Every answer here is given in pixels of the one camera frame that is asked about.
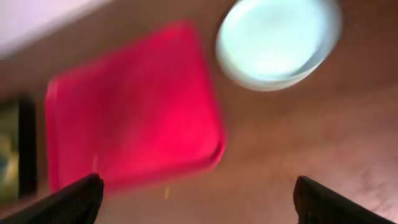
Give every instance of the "white bowl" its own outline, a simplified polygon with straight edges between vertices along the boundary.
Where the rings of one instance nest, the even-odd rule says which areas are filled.
[[[334,0],[240,0],[216,43],[221,68],[240,85],[273,91],[307,77],[340,36]]]

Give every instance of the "white wall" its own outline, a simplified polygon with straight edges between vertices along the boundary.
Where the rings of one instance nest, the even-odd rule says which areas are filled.
[[[0,0],[0,58],[110,0]]]

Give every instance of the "red plastic tray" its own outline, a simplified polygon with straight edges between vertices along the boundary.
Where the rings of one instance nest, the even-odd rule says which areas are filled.
[[[187,22],[60,74],[45,99],[52,190],[97,172],[105,189],[215,165],[224,151],[208,70]]]

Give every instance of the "wooden surface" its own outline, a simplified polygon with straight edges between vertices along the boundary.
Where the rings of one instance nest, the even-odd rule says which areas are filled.
[[[241,88],[218,67],[216,32],[232,4],[115,0],[0,62],[0,96],[26,91],[40,104],[57,71],[170,21],[192,20],[228,131],[225,155],[212,172],[107,198],[98,223],[296,223],[298,175],[398,222],[398,1],[342,1],[343,35],[328,59],[298,85],[269,93]]]

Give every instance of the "red tray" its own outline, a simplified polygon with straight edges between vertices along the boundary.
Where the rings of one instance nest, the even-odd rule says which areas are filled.
[[[193,27],[178,22],[60,74],[45,99],[51,189],[92,172],[105,189],[212,167],[225,146]]]

